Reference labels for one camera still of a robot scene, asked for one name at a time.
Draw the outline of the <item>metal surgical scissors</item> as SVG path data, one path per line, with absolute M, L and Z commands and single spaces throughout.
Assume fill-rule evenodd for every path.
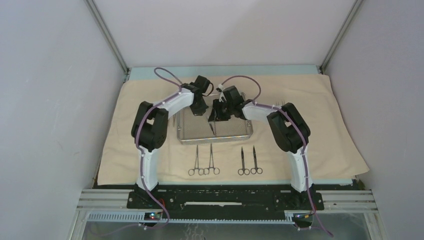
M 258 166 L 258 160 L 257 160 L 257 152 L 255 146 L 252 148 L 252 154 L 253 154 L 253 164 L 254 166 L 250 169 L 250 173 L 253 175 L 261 175 L 263 173 L 263 169 Z

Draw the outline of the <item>beige cloth wrap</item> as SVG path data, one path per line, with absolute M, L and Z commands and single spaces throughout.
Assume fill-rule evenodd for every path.
M 314 182 L 335 181 L 369 171 L 344 124 L 330 79 L 321 74 L 255 75 L 250 79 L 212 76 L 214 84 L 236 86 L 249 99 L 258 95 L 261 104 L 293 103 L 307 125 L 307 155 L 310 177 Z M 130 80 L 120 91 L 111 127 L 103 148 L 97 183 L 129 184 L 137 180 L 140 158 L 131 135 L 132 125 L 141 102 L 154 103 L 177 91 L 177 87 L 161 79 Z M 168 125 L 164 145 L 158 151 L 157 176 L 164 185 L 184 184 L 280 184 L 289 183 L 291 166 L 287 154 L 277 146 L 267 123 L 254 121 L 253 135 L 245 141 L 213 144 L 214 165 L 220 174 L 188 175 L 194 167 L 196 146 L 183 145 L 177 139 L 176 127 Z M 245 166 L 254 167 L 253 146 L 262 174 L 238 175 L 241 147 Z M 198 144 L 199 166 L 207 168 L 210 145 Z

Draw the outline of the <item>metal hemostat clamp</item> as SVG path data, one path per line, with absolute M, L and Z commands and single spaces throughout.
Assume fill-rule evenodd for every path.
M 213 144 L 210 143 L 209 145 L 209 163 L 208 163 L 208 167 L 205 167 L 203 169 L 203 174 L 204 175 L 209 175 L 210 173 L 213 173 L 214 175 L 219 175 L 221 172 L 221 170 L 215 166 L 215 162 L 214 162 L 214 152 L 213 152 Z
M 205 175 L 205 169 L 200 167 L 200 162 L 199 162 L 199 146 L 196 146 L 196 150 L 195 150 L 195 161 L 194 161 L 194 166 L 188 170 L 188 175 L 189 176 L 194 176 L 196 173 L 199 176 L 203 176 Z

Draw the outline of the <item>metal surgical instrument tray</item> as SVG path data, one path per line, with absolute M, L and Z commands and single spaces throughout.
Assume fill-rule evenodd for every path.
M 219 94 L 212 93 L 204 98 L 208 109 L 202 116 L 193 115 L 190 107 L 185 107 L 176 115 L 176 137 L 183 145 L 202 145 L 248 140 L 253 134 L 253 124 L 250 120 L 231 117 L 228 121 L 215 122 L 216 136 L 213 135 L 208 117 L 212 111 L 213 100 Z

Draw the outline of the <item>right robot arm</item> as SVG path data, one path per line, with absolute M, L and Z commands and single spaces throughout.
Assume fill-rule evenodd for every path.
M 293 103 L 284 105 L 260 104 L 252 99 L 244 99 L 233 85 L 217 88 L 219 98 L 212 103 L 209 122 L 228 121 L 236 117 L 249 121 L 269 124 L 277 146 L 288 155 L 291 169 L 291 204 L 304 209 L 311 202 L 310 190 L 313 181 L 308 167 L 308 143 L 311 130 Z

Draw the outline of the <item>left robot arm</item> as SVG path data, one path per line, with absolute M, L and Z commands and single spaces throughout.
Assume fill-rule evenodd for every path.
M 143 191 L 138 201 L 145 208 L 153 208 L 158 202 L 158 194 L 152 190 L 159 183 L 158 149 L 166 141 L 169 119 L 186 107 L 191 109 L 194 116 L 203 116 L 208 109 L 204 97 L 210 85 L 213 85 L 210 80 L 199 75 L 194 82 L 179 85 L 176 92 L 163 100 L 140 103 L 131 128 L 131 135 L 134 137 L 140 157 L 140 170 L 136 184 Z

